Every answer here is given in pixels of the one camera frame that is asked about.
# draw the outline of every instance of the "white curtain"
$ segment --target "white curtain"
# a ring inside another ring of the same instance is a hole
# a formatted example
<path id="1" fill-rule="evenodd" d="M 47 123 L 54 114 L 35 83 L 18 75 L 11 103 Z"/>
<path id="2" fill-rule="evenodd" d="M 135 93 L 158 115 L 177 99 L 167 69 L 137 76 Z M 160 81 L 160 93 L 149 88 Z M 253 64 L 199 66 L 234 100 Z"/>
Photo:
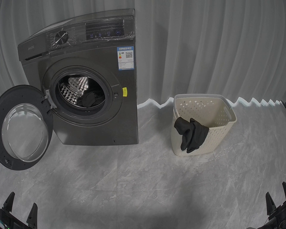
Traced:
<path id="1" fill-rule="evenodd" d="M 286 100 L 282 0 L 0 0 L 0 94 L 27 84 L 17 45 L 75 16 L 135 8 L 138 103 L 182 93 Z"/>

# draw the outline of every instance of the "laundry basket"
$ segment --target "laundry basket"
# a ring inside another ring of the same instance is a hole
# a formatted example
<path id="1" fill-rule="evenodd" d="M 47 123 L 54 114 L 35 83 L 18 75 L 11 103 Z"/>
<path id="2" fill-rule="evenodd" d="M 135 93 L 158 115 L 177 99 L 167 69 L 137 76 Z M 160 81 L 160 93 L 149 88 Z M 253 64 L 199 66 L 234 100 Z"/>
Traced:
<path id="1" fill-rule="evenodd" d="M 210 130 L 199 149 L 187 153 L 181 150 L 182 135 L 174 127 L 178 117 L 190 121 L 195 119 Z M 190 156 L 209 153 L 215 150 L 237 121 L 236 115 L 228 101 L 221 95 L 211 94 L 179 94 L 174 98 L 171 142 L 177 156 Z"/>

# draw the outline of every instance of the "gray marble floor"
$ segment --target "gray marble floor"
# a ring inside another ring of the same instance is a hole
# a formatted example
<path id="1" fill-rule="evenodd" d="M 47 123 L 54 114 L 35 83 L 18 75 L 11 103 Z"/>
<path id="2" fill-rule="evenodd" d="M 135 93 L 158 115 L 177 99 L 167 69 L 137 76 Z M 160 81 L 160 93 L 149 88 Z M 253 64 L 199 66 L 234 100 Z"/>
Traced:
<path id="1" fill-rule="evenodd" d="M 66 146 L 55 134 L 26 171 L 0 167 L 0 203 L 16 193 L 12 213 L 38 228 L 247 228 L 267 218 L 265 193 L 285 201 L 286 109 L 234 107 L 238 121 L 218 148 L 176 156 L 172 104 L 138 110 L 139 145 Z"/>

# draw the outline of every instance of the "dial knob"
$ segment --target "dial knob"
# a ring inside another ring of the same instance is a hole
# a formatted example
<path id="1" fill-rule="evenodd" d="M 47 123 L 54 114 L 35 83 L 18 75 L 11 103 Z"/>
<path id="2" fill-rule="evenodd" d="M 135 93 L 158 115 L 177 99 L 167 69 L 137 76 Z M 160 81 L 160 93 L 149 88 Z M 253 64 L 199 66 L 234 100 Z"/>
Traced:
<path id="1" fill-rule="evenodd" d="M 68 40 L 68 35 L 66 31 L 59 31 L 55 36 L 55 43 L 58 45 L 66 43 L 67 40 Z"/>

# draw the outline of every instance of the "gray washing machine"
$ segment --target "gray washing machine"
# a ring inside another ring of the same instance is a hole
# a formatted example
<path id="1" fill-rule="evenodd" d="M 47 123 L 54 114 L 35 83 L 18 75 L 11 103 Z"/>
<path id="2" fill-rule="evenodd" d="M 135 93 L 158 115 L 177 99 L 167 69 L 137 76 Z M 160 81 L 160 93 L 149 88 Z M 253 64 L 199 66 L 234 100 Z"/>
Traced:
<path id="1" fill-rule="evenodd" d="M 0 97 L 0 162 L 28 169 L 66 145 L 138 144 L 134 9 L 92 13 L 18 45 L 30 85 Z"/>

